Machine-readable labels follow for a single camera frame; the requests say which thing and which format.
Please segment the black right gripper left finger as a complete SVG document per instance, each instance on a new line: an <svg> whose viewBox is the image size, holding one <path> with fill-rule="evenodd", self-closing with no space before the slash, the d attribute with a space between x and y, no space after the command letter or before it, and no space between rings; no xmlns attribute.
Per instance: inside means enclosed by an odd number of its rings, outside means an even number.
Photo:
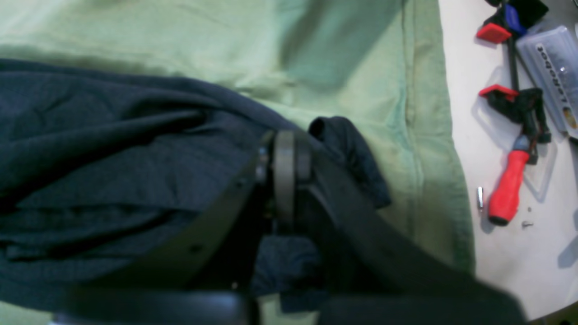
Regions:
<svg viewBox="0 0 578 325"><path fill-rule="evenodd" d="M259 325L262 237L294 227L296 134L269 131L205 212L130 265L73 289L53 325Z"/></svg>

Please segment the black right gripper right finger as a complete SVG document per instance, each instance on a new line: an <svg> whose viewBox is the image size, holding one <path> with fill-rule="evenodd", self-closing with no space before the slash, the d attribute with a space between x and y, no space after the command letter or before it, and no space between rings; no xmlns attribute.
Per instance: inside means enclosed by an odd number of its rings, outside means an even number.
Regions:
<svg viewBox="0 0 578 325"><path fill-rule="evenodd" d="M296 135L295 226L319 249L320 325L524 325L518 302L425 253L382 220L353 177Z"/></svg>

